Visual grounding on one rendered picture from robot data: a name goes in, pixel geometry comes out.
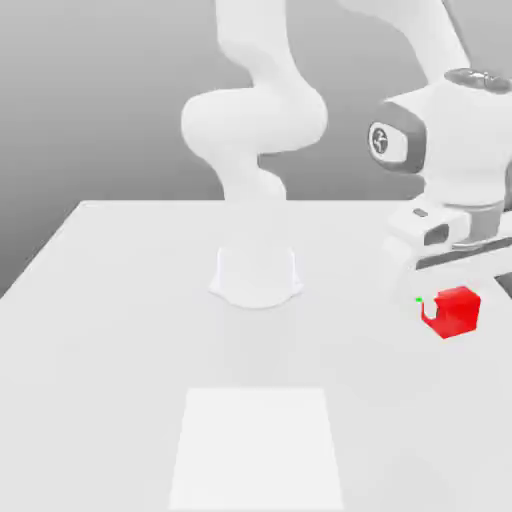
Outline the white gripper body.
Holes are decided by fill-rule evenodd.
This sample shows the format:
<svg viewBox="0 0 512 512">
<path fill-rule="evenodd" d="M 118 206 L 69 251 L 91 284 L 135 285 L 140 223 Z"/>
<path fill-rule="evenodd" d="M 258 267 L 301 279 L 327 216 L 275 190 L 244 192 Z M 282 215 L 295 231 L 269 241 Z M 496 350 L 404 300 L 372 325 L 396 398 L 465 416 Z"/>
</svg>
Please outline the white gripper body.
<svg viewBox="0 0 512 512">
<path fill-rule="evenodd" d="M 473 290 L 512 271 L 512 236 L 495 238 L 477 249 L 421 255 L 406 242 L 389 237 L 382 247 L 382 290 L 398 303 L 434 297 L 466 286 Z"/>
</svg>

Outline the small red cube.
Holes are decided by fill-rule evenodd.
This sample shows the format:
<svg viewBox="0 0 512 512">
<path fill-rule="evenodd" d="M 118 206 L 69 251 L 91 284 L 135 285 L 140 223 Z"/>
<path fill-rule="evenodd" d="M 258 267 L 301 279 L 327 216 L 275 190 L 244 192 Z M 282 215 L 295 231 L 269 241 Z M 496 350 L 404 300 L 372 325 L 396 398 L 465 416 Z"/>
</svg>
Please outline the small red cube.
<svg viewBox="0 0 512 512">
<path fill-rule="evenodd" d="M 466 286 L 439 291 L 433 299 L 437 309 L 433 317 L 422 304 L 421 319 L 442 339 L 474 331 L 477 328 L 481 297 Z"/>
</svg>

